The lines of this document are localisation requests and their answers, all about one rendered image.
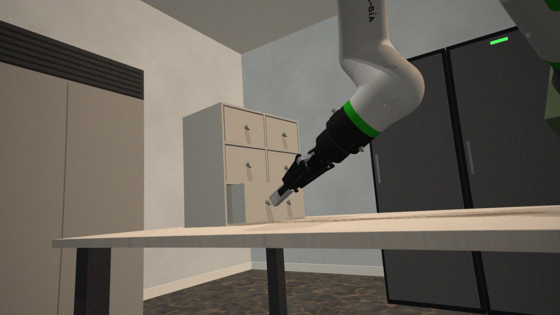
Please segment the tan drawer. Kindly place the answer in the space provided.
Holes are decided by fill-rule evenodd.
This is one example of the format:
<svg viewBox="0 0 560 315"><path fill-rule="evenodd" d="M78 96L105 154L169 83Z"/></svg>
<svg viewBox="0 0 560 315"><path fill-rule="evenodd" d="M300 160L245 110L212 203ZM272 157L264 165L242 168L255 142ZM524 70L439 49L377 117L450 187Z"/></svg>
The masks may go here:
<svg viewBox="0 0 560 315"><path fill-rule="evenodd" d="M287 219L286 201L273 206L269 196L282 184L240 183L227 185L227 223L256 223Z"/></svg>
<svg viewBox="0 0 560 315"><path fill-rule="evenodd" d="M265 147L263 115L223 106L224 141Z"/></svg>
<svg viewBox="0 0 560 315"><path fill-rule="evenodd" d="M269 183L284 183L282 178L295 161L295 154L267 151Z"/></svg>
<svg viewBox="0 0 560 315"><path fill-rule="evenodd" d="M265 116L267 147L298 151L297 124Z"/></svg>
<svg viewBox="0 0 560 315"><path fill-rule="evenodd" d="M287 218L304 217L302 188L299 187L298 191L285 199Z"/></svg>
<svg viewBox="0 0 560 315"><path fill-rule="evenodd" d="M267 183L265 150L225 145L227 182Z"/></svg>

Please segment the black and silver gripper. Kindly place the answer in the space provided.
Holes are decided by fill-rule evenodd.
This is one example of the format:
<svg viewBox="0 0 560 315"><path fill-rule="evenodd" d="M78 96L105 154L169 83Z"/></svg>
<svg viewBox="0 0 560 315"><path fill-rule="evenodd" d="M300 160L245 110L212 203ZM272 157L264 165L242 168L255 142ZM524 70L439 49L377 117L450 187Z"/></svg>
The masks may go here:
<svg viewBox="0 0 560 315"><path fill-rule="evenodd" d="M350 153L341 149L330 137L327 128L316 138L316 146L307 155L296 155L295 161L282 178L283 184L271 196L273 206L279 206L292 192L299 192L310 182L341 163Z"/></svg>

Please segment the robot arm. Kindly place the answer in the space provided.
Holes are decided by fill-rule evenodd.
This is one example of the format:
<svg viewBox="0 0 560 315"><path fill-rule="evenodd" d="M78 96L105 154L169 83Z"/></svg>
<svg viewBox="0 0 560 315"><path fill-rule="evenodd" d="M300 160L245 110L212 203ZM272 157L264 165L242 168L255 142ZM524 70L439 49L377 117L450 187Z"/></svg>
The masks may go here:
<svg viewBox="0 0 560 315"><path fill-rule="evenodd" d="M541 59L560 94L560 0L499 0ZM357 92L326 123L341 149L357 154L424 96L419 70L390 43L386 0L336 0L338 58Z"/></svg>

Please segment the small grey chest of drawers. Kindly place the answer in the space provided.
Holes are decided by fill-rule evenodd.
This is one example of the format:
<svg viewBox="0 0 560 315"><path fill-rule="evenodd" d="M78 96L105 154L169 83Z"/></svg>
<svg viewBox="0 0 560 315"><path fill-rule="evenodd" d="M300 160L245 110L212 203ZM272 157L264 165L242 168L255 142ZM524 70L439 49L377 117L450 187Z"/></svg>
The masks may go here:
<svg viewBox="0 0 560 315"><path fill-rule="evenodd" d="M263 116L265 147L245 145L224 141L224 111L223 106L244 110ZM265 116L285 120L297 124L298 151L288 151L267 147ZM246 109L241 106L219 102L206 109L199 110L182 118L183 123L183 168L184 168L184 222L185 228L201 227L230 227L244 224L270 223L275 221L305 219L304 217L287 218L284 220L270 220L256 223L228 224L227 190L226 186L240 183L261 182L227 182L225 167L225 145L238 146L248 149L265 150L266 175L269 183L267 151L300 154L298 121L281 116L262 113L257 110Z"/></svg>

